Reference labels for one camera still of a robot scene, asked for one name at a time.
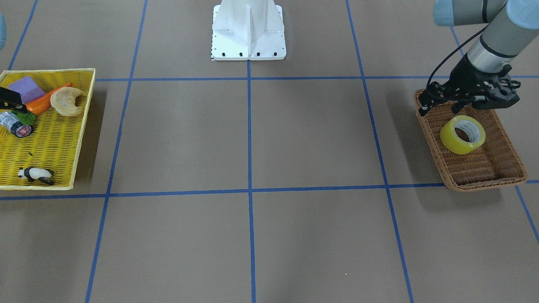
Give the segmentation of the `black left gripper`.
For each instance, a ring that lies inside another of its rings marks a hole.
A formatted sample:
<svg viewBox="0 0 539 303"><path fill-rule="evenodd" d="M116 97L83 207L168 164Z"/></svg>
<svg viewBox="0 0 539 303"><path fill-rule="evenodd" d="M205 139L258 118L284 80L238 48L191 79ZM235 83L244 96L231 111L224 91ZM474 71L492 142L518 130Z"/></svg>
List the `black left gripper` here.
<svg viewBox="0 0 539 303"><path fill-rule="evenodd" d="M511 79L511 69L510 64L504 63L501 71L485 73L464 57L451 71L448 81L448 97L455 102L451 111L458 113L469 105L486 111L507 109L516 104L520 101L517 94L520 82Z"/></svg>

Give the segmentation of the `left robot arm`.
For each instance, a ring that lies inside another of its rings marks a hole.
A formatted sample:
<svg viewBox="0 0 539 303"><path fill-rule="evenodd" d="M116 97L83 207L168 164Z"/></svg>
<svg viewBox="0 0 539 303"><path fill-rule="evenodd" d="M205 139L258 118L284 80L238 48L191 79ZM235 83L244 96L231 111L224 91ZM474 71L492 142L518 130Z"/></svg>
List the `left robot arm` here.
<svg viewBox="0 0 539 303"><path fill-rule="evenodd" d="M437 0L438 26L484 24L470 37L474 44L445 84L428 84L422 108L453 102L452 112L506 109L519 101L520 82L512 80L511 61L538 36L537 0Z"/></svg>

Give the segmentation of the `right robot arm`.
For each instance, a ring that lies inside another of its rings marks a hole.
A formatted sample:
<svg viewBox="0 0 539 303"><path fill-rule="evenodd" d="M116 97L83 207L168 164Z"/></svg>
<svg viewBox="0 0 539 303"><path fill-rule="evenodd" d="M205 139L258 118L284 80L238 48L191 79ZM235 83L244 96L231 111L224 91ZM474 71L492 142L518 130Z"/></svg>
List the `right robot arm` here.
<svg viewBox="0 0 539 303"><path fill-rule="evenodd" d="M4 49L7 37L5 17L0 13L0 50Z"/></svg>

